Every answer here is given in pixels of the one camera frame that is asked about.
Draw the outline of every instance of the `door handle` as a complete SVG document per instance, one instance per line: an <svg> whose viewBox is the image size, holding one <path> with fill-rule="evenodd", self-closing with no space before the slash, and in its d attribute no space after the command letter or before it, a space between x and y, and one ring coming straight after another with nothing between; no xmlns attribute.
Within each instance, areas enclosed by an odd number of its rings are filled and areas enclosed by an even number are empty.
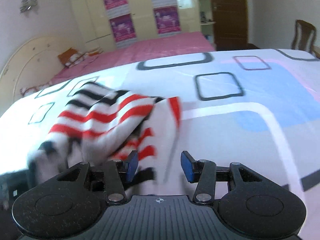
<svg viewBox="0 0 320 240"><path fill-rule="evenodd" d="M214 2L214 3L212 4L212 8L213 8L214 11L217 11L217 10L218 10L218 7L221 7L221 5L218 5L216 2Z"/></svg>

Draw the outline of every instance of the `red and white striped fabric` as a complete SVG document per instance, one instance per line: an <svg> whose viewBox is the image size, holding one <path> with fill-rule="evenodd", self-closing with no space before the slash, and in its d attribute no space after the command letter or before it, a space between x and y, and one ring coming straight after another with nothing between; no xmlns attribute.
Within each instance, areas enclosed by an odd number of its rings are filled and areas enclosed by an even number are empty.
<svg viewBox="0 0 320 240"><path fill-rule="evenodd" d="M179 123L177 97L146 97L89 82L67 103L34 155L37 182L81 161L124 160L132 150L138 151L138 171L149 171L138 183L162 179ZM145 194L153 194L152 184Z"/></svg>

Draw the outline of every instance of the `white wall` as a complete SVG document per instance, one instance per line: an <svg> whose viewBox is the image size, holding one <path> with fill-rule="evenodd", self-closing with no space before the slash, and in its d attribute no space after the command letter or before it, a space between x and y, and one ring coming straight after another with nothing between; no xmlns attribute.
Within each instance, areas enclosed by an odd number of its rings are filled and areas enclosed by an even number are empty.
<svg viewBox="0 0 320 240"><path fill-rule="evenodd" d="M248 43L253 43L254 23L253 23L253 0L247 0L247 16L248 16Z"/></svg>
<svg viewBox="0 0 320 240"><path fill-rule="evenodd" d="M320 46L320 0L248 0L249 43L261 49L290 49L296 19L313 24Z"/></svg>
<svg viewBox="0 0 320 240"><path fill-rule="evenodd" d="M34 37L64 36L84 49L69 0L38 0L37 12L22 14L20 4L21 0L0 0L0 72L10 56Z"/></svg>

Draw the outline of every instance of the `pillow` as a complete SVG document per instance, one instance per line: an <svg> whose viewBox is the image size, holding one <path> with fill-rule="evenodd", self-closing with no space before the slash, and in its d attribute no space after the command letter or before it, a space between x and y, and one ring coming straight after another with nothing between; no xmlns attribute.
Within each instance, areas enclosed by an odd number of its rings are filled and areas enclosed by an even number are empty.
<svg viewBox="0 0 320 240"><path fill-rule="evenodd" d="M26 96L29 96L29 95L32 95L33 93L36 93L40 90L43 90L45 88L48 88L52 86L52 82L49 81L45 84L42 84L42 85L39 85L39 86L34 86L34 87L29 87L29 88L21 88L20 89L20 94L22 95L22 97L26 97Z"/></svg>
<svg viewBox="0 0 320 240"><path fill-rule="evenodd" d="M85 60L87 57L88 57L87 53L79 52L73 48L70 48L64 53L58 55L60 62L68 68L79 64L81 61Z"/></svg>

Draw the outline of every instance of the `bed sheet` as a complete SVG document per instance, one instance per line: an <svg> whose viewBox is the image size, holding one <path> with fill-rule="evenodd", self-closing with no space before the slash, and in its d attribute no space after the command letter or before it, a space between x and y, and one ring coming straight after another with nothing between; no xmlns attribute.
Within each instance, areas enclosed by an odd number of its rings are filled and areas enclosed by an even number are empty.
<svg viewBox="0 0 320 240"><path fill-rule="evenodd" d="M0 174L27 167L66 103L84 83L181 101L176 144L155 158L156 184L143 194L192 195L180 166L187 150L218 166L240 162L296 194L307 207L299 236L318 240L320 60L294 50L195 53L90 73L15 102L0 118ZM216 198L227 193L217 183Z"/></svg>
<svg viewBox="0 0 320 240"><path fill-rule="evenodd" d="M209 51L215 51L215 49L200 32L138 41L128 48L88 57L72 68L64 68L51 79L51 82L58 84L99 70L144 60Z"/></svg>

